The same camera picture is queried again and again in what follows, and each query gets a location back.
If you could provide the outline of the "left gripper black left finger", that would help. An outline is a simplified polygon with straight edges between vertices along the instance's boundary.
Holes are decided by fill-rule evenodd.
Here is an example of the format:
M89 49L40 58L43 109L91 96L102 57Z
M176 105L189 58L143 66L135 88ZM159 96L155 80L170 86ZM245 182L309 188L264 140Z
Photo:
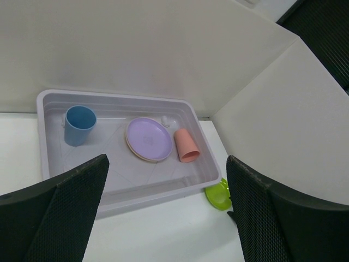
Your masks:
M101 154L1 195L1 261L82 261L109 166Z

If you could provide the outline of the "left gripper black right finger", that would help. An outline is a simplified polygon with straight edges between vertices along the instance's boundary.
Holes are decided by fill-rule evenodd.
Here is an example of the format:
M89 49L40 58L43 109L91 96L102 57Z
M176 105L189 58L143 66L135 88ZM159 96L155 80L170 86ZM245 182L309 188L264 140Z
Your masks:
M227 183L245 261L348 261L348 206L292 189L230 155Z

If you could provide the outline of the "blue plastic cup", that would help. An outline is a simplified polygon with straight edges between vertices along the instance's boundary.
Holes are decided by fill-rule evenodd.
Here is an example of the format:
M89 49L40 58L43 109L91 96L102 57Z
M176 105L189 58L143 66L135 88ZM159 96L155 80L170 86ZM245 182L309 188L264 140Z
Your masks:
M64 141L69 146L82 145L97 123L93 110L83 105L70 107L65 113Z

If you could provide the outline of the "coral plastic cup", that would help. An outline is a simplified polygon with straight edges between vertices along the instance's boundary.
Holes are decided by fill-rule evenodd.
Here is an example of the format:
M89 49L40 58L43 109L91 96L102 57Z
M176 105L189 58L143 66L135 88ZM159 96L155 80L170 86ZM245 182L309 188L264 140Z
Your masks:
M175 131L174 140L182 163L192 162L200 156L200 151L187 129L181 128Z

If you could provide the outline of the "purple plastic plate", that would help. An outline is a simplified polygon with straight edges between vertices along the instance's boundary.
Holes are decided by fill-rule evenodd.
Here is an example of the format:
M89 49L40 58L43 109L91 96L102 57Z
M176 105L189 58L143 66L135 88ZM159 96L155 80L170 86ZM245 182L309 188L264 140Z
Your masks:
M168 131L157 121L148 117L131 120L125 137L131 151L141 159L158 162L166 159L173 150Z

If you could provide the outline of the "lavender plastic bin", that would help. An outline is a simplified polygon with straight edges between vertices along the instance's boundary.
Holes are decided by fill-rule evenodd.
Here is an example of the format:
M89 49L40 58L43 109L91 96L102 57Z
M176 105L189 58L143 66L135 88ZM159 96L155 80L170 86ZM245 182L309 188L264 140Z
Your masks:
M75 105L92 109L97 124L86 142L64 142L64 117ZM110 167L97 216L107 217L185 197L217 184L221 170L191 105L183 100L106 93L46 90L37 96L41 173L49 179L88 160L107 155ZM168 132L185 128L200 150L193 162L183 163L176 150L159 162L137 157L126 142L128 123L137 117L166 118Z

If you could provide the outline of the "green plastic plate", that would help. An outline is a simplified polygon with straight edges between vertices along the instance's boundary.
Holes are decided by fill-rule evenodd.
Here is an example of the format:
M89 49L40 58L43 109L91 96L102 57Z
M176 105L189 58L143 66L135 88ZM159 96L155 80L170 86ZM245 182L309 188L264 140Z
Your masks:
M218 184L205 188L204 192L208 201L214 208L220 211L225 211L231 208L231 196L225 178L222 178Z

